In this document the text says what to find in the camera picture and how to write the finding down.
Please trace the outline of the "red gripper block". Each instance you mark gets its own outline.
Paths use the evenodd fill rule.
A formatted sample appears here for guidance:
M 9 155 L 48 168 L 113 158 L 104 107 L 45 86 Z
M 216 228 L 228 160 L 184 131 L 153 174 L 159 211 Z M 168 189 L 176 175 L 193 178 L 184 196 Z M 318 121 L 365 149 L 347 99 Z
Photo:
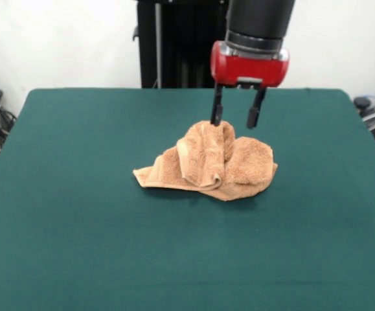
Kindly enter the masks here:
M 249 109 L 247 127 L 257 126 L 266 95 L 265 87 L 278 87 L 284 80 L 290 62 L 289 52 L 282 48 L 274 55 L 249 54 L 236 50 L 225 41 L 216 41 L 210 55 L 210 71 L 216 82 L 210 123 L 219 126 L 222 113 L 223 86 L 260 86 Z

